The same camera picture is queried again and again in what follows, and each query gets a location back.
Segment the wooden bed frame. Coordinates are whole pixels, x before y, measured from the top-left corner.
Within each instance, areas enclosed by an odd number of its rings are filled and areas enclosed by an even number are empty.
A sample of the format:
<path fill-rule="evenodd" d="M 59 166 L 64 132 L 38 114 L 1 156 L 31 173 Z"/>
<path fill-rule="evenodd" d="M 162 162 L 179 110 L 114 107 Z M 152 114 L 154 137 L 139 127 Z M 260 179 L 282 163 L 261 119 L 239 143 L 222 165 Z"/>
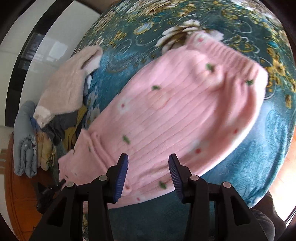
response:
<path fill-rule="evenodd" d="M 4 188 L 6 207 L 14 234 L 19 240 L 29 240 L 42 214 L 37 211 L 37 183 L 54 184 L 50 171 L 38 169 L 37 176 L 17 176 L 13 159 L 14 135 L 11 134 L 4 166 Z"/>

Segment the teal floral bed blanket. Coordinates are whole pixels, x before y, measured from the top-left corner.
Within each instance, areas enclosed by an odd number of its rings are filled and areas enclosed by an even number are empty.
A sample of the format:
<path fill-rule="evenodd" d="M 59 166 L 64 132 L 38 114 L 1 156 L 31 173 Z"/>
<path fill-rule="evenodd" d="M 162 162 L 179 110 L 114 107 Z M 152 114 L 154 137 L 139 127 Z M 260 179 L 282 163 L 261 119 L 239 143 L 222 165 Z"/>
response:
<path fill-rule="evenodd" d="M 249 207 L 255 206 L 278 174 L 295 129 L 295 63 L 280 20 L 258 1 L 122 1 L 107 10 L 75 48 L 100 45 L 84 104 L 89 128 L 141 68 L 194 33 L 205 32 L 259 63 L 268 73 L 255 124 L 224 160 L 201 177 L 230 182 Z M 116 240 L 182 240 L 189 206 L 174 189 L 160 197 L 109 206 Z"/>

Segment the beige fleece garment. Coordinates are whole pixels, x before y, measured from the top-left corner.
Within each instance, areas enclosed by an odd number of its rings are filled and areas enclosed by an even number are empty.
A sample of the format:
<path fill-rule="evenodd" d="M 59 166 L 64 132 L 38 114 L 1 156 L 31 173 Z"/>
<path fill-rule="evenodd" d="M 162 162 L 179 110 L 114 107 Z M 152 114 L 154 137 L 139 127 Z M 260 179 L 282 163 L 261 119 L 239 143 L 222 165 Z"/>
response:
<path fill-rule="evenodd" d="M 85 79 L 99 68 L 102 55 L 100 46 L 85 47 L 50 77 L 34 112 L 34 119 L 41 128 L 55 116 L 81 107 Z"/>

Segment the yellow cartoon folded blanket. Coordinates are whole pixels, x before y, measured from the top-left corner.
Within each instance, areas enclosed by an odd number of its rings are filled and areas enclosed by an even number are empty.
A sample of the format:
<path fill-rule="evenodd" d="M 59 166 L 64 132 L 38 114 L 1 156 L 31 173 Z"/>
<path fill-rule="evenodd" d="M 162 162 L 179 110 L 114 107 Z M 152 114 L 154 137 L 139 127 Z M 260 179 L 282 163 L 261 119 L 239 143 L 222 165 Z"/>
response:
<path fill-rule="evenodd" d="M 38 153 L 38 167 L 42 170 L 48 171 L 53 169 L 56 157 L 56 148 L 45 132 L 37 131 L 37 153 Z"/>

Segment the yellow knit garment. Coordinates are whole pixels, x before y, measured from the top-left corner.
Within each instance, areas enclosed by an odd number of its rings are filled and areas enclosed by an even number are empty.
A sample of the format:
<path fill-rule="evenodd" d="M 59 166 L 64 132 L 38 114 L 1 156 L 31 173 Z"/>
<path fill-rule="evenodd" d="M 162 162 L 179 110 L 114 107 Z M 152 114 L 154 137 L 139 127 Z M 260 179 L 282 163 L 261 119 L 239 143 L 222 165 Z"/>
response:
<path fill-rule="evenodd" d="M 66 151 L 69 151 L 74 148 L 74 145 L 81 131 L 82 120 L 86 112 L 87 112 L 87 108 L 83 104 L 81 108 L 78 110 L 76 124 L 65 130 L 65 138 L 62 140 L 62 143 Z"/>

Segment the grey-blue folded quilt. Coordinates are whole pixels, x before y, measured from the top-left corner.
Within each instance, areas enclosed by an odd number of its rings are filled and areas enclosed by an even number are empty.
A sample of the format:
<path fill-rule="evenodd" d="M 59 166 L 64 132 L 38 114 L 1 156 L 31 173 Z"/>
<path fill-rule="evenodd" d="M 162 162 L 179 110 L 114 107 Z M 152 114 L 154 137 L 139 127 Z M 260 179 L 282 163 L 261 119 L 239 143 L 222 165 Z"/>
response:
<path fill-rule="evenodd" d="M 36 105 L 26 101 L 20 107 L 14 124 L 14 171 L 18 176 L 36 176 L 38 168 L 37 140 L 33 118 Z"/>

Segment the dark grey garment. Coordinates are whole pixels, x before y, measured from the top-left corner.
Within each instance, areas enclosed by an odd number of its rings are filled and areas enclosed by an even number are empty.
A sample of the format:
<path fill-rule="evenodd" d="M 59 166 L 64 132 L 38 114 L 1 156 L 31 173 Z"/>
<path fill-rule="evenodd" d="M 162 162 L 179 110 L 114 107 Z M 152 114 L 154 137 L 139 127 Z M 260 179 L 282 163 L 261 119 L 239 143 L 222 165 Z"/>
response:
<path fill-rule="evenodd" d="M 55 116 L 48 124 L 42 128 L 53 145 L 57 146 L 65 138 L 65 130 L 75 127 L 77 123 L 78 111 Z"/>

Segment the pink fleece pajama garment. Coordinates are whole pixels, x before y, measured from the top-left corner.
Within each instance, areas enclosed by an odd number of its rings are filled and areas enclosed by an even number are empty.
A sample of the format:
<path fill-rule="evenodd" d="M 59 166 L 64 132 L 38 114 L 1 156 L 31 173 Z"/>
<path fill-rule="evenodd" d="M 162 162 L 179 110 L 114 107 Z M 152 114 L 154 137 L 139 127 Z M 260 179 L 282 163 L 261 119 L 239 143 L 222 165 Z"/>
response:
<path fill-rule="evenodd" d="M 176 154 L 192 173 L 214 168 L 246 138 L 265 96 L 267 71 L 205 32 L 192 34 L 133 76 L 59 159 L 59 177 L 90 183 L 128 155 L 115 207 L 173 190 Z"/>

